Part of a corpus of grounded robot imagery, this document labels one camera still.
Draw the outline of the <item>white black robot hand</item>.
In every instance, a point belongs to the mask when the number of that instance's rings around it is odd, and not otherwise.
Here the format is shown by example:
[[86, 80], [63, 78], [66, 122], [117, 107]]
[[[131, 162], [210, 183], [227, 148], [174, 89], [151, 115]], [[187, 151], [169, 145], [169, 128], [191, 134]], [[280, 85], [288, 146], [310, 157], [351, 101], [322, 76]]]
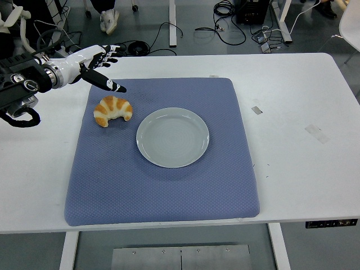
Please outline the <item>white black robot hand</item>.
[[125, 87], [96, 71], [97, 68], [108, 68], [116, 63], [122, 56], [122, 51], [121, 46], [117, 45], [93, 45], [66, 58], [47, 62], [56, 78], [53, 87], [61, 88], [82, 79], [106, 91], [125, 93]]

